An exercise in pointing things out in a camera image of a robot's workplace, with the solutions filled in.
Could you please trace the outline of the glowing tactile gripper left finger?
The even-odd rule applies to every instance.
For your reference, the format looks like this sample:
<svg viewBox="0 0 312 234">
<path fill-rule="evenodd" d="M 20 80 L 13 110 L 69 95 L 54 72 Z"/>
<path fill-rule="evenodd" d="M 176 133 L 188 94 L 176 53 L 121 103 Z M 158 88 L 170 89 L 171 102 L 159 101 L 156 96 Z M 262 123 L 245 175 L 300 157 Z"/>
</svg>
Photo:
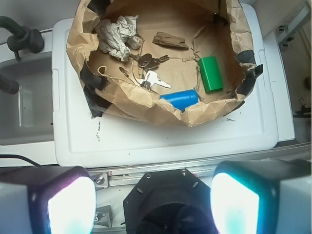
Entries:
<svg viewBox="0 0 312 234">
<path fill-rule="evenodd" d="M 96 201 L 95 184 L 80 166 L 0 170 L 2 234 L 89 234 Z"/>
</svg>

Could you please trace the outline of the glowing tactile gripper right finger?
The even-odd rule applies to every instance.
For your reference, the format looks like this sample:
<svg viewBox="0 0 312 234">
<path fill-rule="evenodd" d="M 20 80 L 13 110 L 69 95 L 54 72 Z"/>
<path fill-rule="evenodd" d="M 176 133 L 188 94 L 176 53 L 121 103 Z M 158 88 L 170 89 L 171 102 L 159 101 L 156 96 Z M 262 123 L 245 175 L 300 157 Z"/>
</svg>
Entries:
<svg viewBox="0 0 312 234">
<path fill-rule="evenodd" d="M 223 161 L 214 172 L 210 204 L 221 234 L 310 234 L 312 164 Z"/>
</svg>

